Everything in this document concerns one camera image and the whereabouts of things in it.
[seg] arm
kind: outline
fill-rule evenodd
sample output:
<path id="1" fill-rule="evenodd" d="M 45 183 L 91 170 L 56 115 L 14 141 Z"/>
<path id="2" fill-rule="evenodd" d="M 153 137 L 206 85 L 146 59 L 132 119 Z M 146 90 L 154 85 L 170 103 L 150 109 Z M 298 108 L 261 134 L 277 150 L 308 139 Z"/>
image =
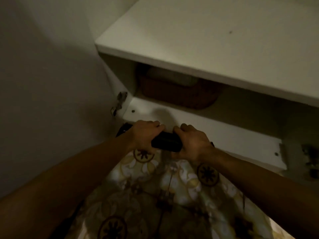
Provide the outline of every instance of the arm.
<path id="1" fill-rule="evenodd" d="M 70 157 L 2 198 L 1 238 L 48 238 L 127 153 L 155 152 L 151 141 L 165 128 L 159 125 L 138 121 L 121 136 Z"/>
<path id="2" fill-rule="evenodd" d="M 183 148 L 173 158 L 212 165 L 293 237 L 319 238 L 319 199 L 312 191 L 214 148 L 205 133 L 191 125 L 182 124 L 174 132 Z"/>

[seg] hand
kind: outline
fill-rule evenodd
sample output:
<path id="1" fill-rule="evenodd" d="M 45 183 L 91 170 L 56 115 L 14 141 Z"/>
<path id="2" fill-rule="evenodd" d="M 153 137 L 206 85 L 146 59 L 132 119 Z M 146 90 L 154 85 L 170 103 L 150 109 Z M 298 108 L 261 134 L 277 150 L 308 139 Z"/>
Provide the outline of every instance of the hand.
<path id="1" fill-rule="evenodd" d="M 180 152 L 172 153 L 173 159 L 186 159 L 189 161 L 197 161 L 201 154 L 213 149 L 206 134 L 195 129 L 192 125 L 182 124 L 181 128 L 175 126 L 173 128 L 181 139 L 183 147 Z"/>
<path id="2" fill-rule="evenodd" d="M 126 132 L 132 141 L 132 150 L 140 149 L 149 153 L 155 153 L 157 148 L 153 148 L 151 141 L 165 129 L 159 121 L 139 120 Z"/>

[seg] person's left arm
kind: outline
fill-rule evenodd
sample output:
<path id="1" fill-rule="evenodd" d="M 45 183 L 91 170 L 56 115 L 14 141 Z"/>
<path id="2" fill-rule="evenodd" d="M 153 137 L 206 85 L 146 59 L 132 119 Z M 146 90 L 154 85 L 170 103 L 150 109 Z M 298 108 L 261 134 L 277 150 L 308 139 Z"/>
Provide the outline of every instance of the person's left arm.
<path id="1" fill-rule="evenodd" d="M 151 141 L 165 129 L 138 121 L 126 133 L 86 149 L 0 200 L 1 238 L 48 238 L 130 151 L 154 153 Z"/>

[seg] person's right arm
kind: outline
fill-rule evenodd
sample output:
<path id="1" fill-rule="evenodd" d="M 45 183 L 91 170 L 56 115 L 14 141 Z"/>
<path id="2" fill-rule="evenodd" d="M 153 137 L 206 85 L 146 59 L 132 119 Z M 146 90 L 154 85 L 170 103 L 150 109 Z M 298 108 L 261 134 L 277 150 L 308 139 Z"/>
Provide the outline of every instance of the person's right arm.
<path id="1" fill-rule="evenodd" d="M 182 124 L 174 132 L 183 148 L 173 158 L 212 165 L 293 237 L 319 238 L 319 198 L 311 190 L 214 148 L 192 125 Z"/>

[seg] forearm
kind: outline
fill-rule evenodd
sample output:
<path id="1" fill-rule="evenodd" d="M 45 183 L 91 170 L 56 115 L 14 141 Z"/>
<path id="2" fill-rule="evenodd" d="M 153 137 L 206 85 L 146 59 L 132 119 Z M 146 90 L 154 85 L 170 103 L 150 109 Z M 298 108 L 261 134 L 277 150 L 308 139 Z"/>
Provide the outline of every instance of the forearm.
<path id="1" fill-rule="evenodd" d="M 11 238 L 13 234 L 47 238 L 131 150 L 129 134 L 123 134 L 84 150 L 42 173 L 2 199 L 0 217 L 5 220 L 1 220 L 1 228 L 6 230 L 1 231 Z"/>
<path id="2" fill-rule="evenodd" d="M 319 200 L 303 186 L 218 149 L 201 156 L 295 238 L 318 238 Z"/>

